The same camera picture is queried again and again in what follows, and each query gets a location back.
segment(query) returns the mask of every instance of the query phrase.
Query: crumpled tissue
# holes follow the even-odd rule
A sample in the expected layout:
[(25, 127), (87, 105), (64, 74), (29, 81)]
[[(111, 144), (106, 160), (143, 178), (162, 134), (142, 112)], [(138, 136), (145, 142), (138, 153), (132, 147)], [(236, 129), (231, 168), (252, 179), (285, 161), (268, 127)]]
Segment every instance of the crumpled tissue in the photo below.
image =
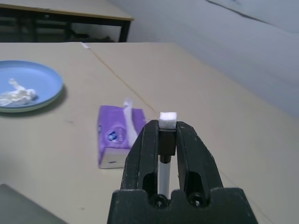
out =
[(20, 106), (34, 102), (33, 99), (36, 97), (35, 90), (26, 90), (25, 87), (19, 85), (13, 78), (8, 83), (16, 90), (0, 94), (0, 106)]

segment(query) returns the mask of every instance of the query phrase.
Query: blue plate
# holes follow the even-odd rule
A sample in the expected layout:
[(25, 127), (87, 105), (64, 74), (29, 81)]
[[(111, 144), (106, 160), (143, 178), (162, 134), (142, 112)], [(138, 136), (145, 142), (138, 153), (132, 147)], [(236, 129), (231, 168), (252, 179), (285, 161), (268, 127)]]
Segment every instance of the blue plate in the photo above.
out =
[(0, 61), (0, 94), (15, 90), (8, 83), (11, 78), (26, 89), (34, 89), (37, 98), (29, 105), (0, 106), (2, 112), (14, 112), (14, 109), (16, 112), (23, 112), (41, 108), (56, 99), (64, 85), (61, 76), (45, 65), (27, 61)]

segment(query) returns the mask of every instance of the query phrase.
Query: tissue box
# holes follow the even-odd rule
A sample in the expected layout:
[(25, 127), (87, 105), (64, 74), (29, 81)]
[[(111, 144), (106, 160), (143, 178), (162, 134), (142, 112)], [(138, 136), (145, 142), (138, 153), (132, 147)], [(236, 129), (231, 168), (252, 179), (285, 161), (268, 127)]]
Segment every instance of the tissue box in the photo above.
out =
[[(145, 125), (142, 109), (132, 109), (137, 134)], [(122, 107), (101, 106), (98, 119), (99, 168), (124, 168), (130, 151)]]

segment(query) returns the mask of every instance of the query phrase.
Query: table edge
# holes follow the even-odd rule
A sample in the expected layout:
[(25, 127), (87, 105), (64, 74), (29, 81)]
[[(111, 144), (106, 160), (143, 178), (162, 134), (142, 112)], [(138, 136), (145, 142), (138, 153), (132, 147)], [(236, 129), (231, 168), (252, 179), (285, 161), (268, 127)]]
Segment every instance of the table edge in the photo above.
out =
[(28, 6), (9, 5), (4, 3), (0, 3), (0, 8), (19, 9), (19, 10), (26, 10), (26, 11), (33, 11), (33, 12), (54, 13), (54, 14), (63, 14), (63, 15), (76, 15), (76, 16), (111, 19), (111, 20), (123, 20), (123, 21), (134, 20), (133, 17), (117, 17), (117, 16), (109, 16), (109, 15), (79, 13), (79, 12), (62, 11), (62, 10), (50, 9), (50, 8), (35, 8), (35, 7), (28, 7)]

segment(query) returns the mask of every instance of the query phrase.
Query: desk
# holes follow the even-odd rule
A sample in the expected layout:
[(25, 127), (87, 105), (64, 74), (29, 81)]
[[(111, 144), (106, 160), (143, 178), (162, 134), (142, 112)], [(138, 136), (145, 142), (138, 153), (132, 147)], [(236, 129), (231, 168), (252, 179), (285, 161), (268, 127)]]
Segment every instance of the desk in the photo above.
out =
[[(64, 97), (24, 115), (0, 114), (0, 184), (69, 224), (105, 224), (122, 170), (97, 168), (100, 105), (131, 97), (149, 119), (176, 111), (214, 156), (225, 187), (241, 187), (259, 224), (297, 223), (297, 119), (167, 43), (0, 43), (0, 60), (43, 63)], [(178, 188), (176, 158), (171, 190)]]
[(146, 118), (158, 115), (80, 43), (0, 43), (0, 48), (0, 60), (50, 66), (66, 87), (63, 97), (49, 107), (26, 116), (0, 114), (0, 184), (69, 224), (107, 223), (122, 170), (98, 168), (99, 106), (122, 106), (130, 97)]
[(127, 41), (134, 20), (105, 0), (1, 0), (0, 16), (119, 26), (119, 42)]
[(224, 185), (244, 189), (259, 224), (298, 222), (298, 119), (175, 44), (88, 46), (149, 106), (178, 112), (195, 128)]

